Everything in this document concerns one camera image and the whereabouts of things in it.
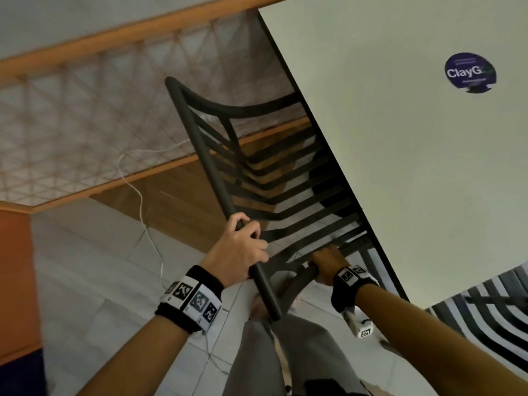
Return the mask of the person's left hand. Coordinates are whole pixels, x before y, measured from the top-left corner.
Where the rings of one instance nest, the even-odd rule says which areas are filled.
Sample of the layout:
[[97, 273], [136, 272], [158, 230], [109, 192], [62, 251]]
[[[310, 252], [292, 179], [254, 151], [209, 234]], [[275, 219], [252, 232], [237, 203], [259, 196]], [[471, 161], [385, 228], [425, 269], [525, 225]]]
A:
[[243, 240], [245, 238], [261, 239], [260, 223], [250, 220], [238, 231], [226, 232], [225, 229], [201, 261], [200, 266], [214, 278], [220, 281], [222, 286], [230, 286], [244, 282], [249, 277], [249, 268], [256, 263], [266, 263], [269, 259], [267, 254], [244, 254]]

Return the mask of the person's right hand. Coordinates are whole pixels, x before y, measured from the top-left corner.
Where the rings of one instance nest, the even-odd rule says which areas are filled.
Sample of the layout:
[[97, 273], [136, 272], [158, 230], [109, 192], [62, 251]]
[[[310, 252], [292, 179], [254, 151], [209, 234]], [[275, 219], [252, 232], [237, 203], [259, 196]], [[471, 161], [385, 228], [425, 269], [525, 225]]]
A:
[[333, 279], [337, 273], [350, 264], [342, 256], [337, 246], [330, 244], [315, 251], [309, 258], [309, 264], [317, 266], [316, 281], [322, 285], [333, 286]]

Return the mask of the dark grey slatted metal chair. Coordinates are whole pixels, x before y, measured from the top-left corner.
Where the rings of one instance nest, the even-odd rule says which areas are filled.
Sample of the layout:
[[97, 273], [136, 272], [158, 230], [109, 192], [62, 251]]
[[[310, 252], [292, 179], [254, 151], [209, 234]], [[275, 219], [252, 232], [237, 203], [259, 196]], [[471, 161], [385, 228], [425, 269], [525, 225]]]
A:
[[260, 238], [273, 243], [330, 215], [338, 217], [249, 269], [272, 320], [280, 320], [312, 282], [306, 265], [310, 252], [295, 255], [351, 224], [357, 227], [339, 235], [334, 244], [344, 256], [376, 248], [397, 294], [408, 300], [317, 125], [308, 122], [306, 128], [251, 154], [242, 150], [232, 121], [261, 118], [301, 103], [299, 92], [253, 106], [226, 106], [204, 99], [170, 76], [165, 86], [226, 218], [243, 212], [254, 220], [280, 222], [312, 206], [322, 207], [282, 229], [262, 230]]

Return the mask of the person's left forearm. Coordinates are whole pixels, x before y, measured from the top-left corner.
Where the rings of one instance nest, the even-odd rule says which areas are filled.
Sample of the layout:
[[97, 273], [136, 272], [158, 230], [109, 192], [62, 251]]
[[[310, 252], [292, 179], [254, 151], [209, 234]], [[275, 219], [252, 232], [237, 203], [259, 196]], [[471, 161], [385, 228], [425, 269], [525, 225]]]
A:
[[189, 336], [169, 319], [154, 316], [77, 396], [154, 396]]

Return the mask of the person's right forearm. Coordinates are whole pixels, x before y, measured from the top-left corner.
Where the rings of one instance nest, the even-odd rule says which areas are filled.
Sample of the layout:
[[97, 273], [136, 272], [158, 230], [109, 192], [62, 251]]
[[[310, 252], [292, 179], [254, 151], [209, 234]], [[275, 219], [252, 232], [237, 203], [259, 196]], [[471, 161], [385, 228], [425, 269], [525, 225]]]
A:
[[528, 382], [424, 310], [373, 284], [355, 304], [439, 396], [528, 396]]

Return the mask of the black right wristband with markers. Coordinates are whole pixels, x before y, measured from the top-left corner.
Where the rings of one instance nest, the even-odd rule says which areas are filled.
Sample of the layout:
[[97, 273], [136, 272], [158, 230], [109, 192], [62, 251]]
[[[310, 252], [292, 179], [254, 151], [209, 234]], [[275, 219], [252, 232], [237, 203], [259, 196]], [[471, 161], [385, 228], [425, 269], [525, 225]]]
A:
[[331, 303], [338, 313], [355, 308], [355, 299], [360, 287], [379, 286], [379, 282], [369, 271], [359, 265], [341, 268], [333, 278]]

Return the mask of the black wristband with markers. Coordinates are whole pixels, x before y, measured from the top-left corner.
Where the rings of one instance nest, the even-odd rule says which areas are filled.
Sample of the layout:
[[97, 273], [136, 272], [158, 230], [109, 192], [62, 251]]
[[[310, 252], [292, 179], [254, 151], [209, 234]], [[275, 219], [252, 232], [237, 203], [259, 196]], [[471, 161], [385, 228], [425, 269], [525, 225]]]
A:
[[155, 315], [189, 334], [207, 333], [221, 310], [222, 283], [201, 266], [192, 266], [172, 283], [160, 299]]
[[341, 268], [333, 278], [331, 303], [338, 313], [355, 308], [355, 299], [360, 287], [379, 286], [379, 282], [369, 271], [359, 265]]

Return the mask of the black left wristband with markers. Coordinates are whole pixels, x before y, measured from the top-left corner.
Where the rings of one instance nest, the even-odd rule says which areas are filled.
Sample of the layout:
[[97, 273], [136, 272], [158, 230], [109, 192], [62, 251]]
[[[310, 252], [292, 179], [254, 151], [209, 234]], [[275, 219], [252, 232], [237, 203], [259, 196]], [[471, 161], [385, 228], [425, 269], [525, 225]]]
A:
[[221, 310], [222, 283], [201, 266], [192, 266], [172, 283], [160, 299], [155, 315], [189, 334], [207, 333]]

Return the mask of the person's grey trousers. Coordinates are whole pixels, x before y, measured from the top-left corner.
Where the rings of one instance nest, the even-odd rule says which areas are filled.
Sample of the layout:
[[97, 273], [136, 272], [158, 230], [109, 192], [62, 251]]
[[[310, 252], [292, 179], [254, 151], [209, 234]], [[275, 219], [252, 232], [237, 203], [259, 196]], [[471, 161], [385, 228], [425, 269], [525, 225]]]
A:
[[287, 396], [275, 340], [285, 355], [292, 396], [371, 396], [331, 334], [291, 314], [244, 324], [222, 396]]

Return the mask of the black slatted chair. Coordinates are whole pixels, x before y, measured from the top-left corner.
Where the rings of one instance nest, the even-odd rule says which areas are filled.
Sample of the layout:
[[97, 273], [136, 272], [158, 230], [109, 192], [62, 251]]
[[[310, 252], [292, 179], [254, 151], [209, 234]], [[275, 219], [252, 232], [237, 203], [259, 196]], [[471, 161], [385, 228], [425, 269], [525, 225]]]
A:
[[427, 311], [528, 380], [528, 262]]

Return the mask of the round dark blue sticker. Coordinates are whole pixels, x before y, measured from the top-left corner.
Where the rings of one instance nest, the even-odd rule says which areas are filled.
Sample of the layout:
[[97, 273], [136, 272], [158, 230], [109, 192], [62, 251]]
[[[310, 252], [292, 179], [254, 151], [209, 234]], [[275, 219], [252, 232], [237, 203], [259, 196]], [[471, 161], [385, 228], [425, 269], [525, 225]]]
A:
[[452, 55], [445, 62], [444, 71], [454, 87], [470, 94], [486, 93], [497, 82], [495, 67], [475, 53], [462, 52]]

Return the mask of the wooden railing frame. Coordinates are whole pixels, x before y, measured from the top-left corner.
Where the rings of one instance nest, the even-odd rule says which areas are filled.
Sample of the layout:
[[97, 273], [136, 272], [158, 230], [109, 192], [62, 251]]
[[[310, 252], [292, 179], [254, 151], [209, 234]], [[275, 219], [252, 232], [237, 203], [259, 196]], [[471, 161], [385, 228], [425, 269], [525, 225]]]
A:
[[[0, 88], [14, 81], [24, 81], [28, 75], [47, 73], [69, 61], [83, 59], [86, 56], [100, 54], [123, 45], [139, 43], [145, 39], [175, 32], [179, 29], [203, 24], [238, 12], [266, 7], [282, 1], [284, 0], [211, 0], [157, 17], [121, 25], [108, 31], [97, 32], [93, 35], [6, 58], [0, 60]], [[25, 206], [0, 201], [0, 211], [20, 214], [40, 213], [121, 186], [122, 184], [131, 184], [136, 180], [147, 178], [196, 160], [197, 156], [195, 154], [184, 156], [37, 206]]]

